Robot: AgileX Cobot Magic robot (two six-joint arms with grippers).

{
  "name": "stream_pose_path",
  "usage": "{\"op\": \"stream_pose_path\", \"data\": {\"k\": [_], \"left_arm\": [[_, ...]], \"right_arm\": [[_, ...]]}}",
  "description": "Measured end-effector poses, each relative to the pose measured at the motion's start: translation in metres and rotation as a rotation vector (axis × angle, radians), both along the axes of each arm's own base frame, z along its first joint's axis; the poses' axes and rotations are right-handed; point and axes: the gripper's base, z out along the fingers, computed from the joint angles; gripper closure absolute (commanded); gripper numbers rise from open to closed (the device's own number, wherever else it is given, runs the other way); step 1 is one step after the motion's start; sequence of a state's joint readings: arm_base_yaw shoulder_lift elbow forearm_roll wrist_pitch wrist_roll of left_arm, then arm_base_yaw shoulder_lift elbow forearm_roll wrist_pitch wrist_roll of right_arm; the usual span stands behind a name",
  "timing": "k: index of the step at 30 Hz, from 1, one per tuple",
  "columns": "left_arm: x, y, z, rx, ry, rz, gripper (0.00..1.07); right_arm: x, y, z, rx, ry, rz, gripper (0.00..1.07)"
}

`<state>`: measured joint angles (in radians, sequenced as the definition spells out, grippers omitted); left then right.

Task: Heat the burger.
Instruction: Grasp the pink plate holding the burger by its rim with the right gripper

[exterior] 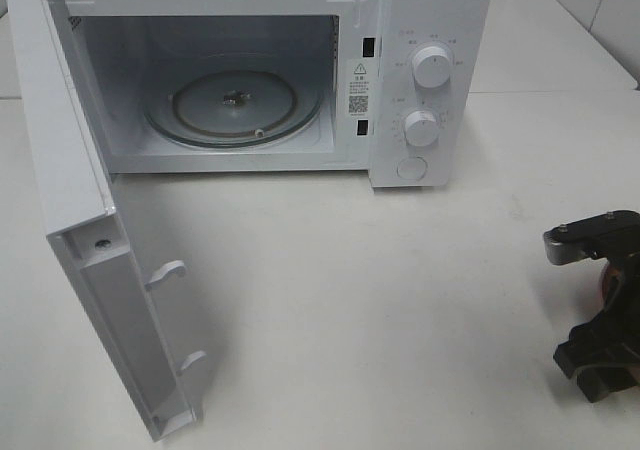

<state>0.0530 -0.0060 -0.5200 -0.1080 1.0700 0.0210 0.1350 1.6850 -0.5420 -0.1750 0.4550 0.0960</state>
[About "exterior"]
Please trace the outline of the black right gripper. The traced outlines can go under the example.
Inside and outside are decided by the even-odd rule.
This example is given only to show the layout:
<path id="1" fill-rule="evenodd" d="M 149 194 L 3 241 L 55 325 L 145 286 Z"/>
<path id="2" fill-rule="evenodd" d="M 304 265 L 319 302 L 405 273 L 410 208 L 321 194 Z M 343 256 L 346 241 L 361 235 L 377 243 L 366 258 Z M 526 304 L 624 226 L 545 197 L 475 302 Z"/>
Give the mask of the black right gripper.
<path id="1" fill-rule="evenodd" d="M 601 309 L 574 327 L 553 360 L 595 403 L 639 385 L 639 220 L 611 219 L 614 229 L 581 235 L 584 253 L 604 259 L 599 280 Z"/>

